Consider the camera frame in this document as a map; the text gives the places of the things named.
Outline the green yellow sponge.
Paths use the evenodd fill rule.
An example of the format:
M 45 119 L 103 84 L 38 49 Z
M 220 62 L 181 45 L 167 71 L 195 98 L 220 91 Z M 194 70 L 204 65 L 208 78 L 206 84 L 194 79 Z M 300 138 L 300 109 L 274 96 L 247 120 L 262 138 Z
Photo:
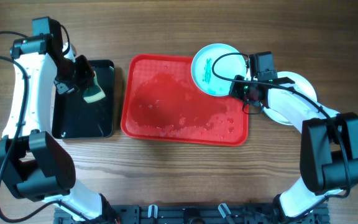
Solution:
M 106 97 L 103 89 L 98 83 L 96 72 L 94 72 L 93 83 L 83 93 L 83 99 L 87 103 L 94 103 Z

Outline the white plate green smear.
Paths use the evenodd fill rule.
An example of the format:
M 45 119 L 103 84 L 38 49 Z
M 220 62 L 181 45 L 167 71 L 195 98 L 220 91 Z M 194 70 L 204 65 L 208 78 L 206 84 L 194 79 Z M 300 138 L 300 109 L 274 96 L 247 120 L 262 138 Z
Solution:
M 318 97 L 317 97 L 314 87 L 303 76 L 301 76 L 295 72 L 288 72 L 288 71 L 278 72 L 277 75 L 278 75 L 278 78 L 288 77 L 289 79 L 293 80 L 295 82 L 295 84 L 299 87 L 299 89 L 305 95 L 307 95 L 309 98 L 311 98 L 315 101 L 318 100 Z M 276 112 L 270 108 L 264 108 L 263 112 L 273 121 L 275 121 L 279 124 L 291 126 L 291 123 L 284 116 L 279 114 L 278 112 Z

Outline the blue plate green smear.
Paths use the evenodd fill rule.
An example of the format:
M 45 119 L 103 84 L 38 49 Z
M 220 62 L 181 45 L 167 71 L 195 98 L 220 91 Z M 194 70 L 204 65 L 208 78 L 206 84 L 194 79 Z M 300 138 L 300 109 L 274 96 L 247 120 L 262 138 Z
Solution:
M 239 53 L 237 49 L 227 44 L 210 44 L 199 50 L 191 63 L 191 76 L 195 85 L 204 93 L 211 96 L 227 96 L 231 82 L 216 77 L 212 72 L 213 63 L 218 57 L 228 53 Z M 241 55 L 228 55 L 220 59 L 214 66 L 214 71 L 229 79 L 236 75 L 250 78 L 246 60 Z

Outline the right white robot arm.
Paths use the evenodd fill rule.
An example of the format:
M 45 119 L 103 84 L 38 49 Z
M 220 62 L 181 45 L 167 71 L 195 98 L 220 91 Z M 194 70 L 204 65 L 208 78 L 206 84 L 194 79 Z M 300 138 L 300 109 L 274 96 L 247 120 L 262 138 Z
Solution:
M 275 198 L 283 222 L 311 213 L 358 184 L 358 115 L 340 113 L 308 97 L 294 80 L 278 77 L 271 52 L 248 56 L 250 79 L 236 75 L 230 96 L 281 114 L 301 133 L 300 178 Z

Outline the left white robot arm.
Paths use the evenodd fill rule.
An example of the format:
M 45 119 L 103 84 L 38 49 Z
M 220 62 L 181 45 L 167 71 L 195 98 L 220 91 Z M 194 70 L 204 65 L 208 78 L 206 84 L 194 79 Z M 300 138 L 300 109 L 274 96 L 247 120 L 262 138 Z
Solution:
M 61 23 L 40 17 L 33 34 L 17 34 L 7 61 L 15 69 L 11 112 L 0 140 L 0 189 L 54 205 L 77 223 L 119 223 L 100 193 L 76 177 L 62 139 L 113 133 L 114 64 L 77 55 Z M 0 219 L 10 222 L 0 205 Z

